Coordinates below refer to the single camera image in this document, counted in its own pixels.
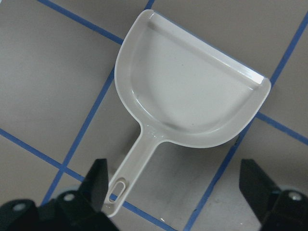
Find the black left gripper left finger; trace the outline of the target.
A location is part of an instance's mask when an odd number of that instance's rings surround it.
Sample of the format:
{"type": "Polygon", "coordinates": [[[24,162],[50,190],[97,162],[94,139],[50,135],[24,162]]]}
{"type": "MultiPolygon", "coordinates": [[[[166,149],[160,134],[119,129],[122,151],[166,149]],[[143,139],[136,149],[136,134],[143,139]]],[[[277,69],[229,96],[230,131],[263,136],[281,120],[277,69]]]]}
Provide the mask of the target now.
{"type": "Polygon", "coordinates": [[[116,231],[101,211],[108,191],[106,159],[96,159],[77,190],[69,190],[36,206],[16,199],[0,207],[2,231],[116,231]]]}

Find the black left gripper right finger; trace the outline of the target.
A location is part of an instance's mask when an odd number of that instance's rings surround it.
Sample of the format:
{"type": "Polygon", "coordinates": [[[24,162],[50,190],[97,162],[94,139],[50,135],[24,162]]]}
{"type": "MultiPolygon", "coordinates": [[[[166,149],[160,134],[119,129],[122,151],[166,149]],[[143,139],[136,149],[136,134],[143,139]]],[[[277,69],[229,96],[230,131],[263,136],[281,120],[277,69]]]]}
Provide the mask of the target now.
{"type": "Polygon", "coordinates": [[[253,159],[242,159],[239,189],[260,222],[261,231],[306,231],[308,197],[282,190],[253,159]]]}

